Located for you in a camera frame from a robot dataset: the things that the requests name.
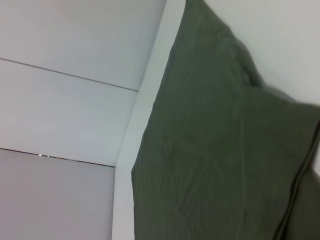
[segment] olive green fabric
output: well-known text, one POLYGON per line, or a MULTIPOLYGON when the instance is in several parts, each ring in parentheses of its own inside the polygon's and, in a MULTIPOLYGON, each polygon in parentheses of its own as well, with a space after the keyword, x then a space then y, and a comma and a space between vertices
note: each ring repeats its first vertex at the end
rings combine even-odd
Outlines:
POLYGON ((305 172, 320 109, 260 86, 231 30, 187 0, 132 170, 136 240, 320 239, 300 224, 319 212, 305 172))

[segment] bedding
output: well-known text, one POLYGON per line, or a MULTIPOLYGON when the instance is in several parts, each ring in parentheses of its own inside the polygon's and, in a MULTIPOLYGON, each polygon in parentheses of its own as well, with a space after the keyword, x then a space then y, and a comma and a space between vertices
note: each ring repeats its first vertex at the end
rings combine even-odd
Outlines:
POLYGON ((264 91, 228 26, 187 0, 131 173, 135 239, 320 239, 319 120, 264 91))

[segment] white wall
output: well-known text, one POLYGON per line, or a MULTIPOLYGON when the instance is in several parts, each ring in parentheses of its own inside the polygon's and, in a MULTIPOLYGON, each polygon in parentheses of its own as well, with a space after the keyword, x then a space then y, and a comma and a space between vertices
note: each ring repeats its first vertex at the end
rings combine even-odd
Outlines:
POLYGON ((2 0, 0 58, 138 90, 165 0, 2 0))
MULTIPOLYGON (((207 0, 251 52, 269 88, 320 105, 320 28, 315 0, 207 0)), ((112 240, 134 239, 131 169, 183 15, 185 0, 167 0, 115 172, 112 240)), ((315 166, 320 173, 320 158, 315 166)))
POLYGON ((1 240, 111 240, 115 169, 0 149, 1 240))
POLYGON ((136 95, 0 60, 0 148, 115 166, 136 95))

